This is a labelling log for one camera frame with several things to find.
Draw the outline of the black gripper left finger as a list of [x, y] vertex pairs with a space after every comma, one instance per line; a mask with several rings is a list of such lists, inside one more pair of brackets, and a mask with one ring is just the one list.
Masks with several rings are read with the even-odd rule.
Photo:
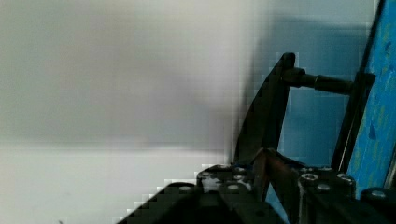
[[253, 199], [257, 196], [252, 166], [239, 163], [207, 165], [197, 174], [195, 188], [203, 194], [239, 194]]

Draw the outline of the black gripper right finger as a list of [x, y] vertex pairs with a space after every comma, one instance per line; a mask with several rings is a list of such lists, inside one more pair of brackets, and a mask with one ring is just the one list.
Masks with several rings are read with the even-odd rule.
[[290, 224], [357, 224], [351, 176], [331, 167], [308, 167], [272, 148], [259, 149], [253, 172], [262, 196], [274, 189]]

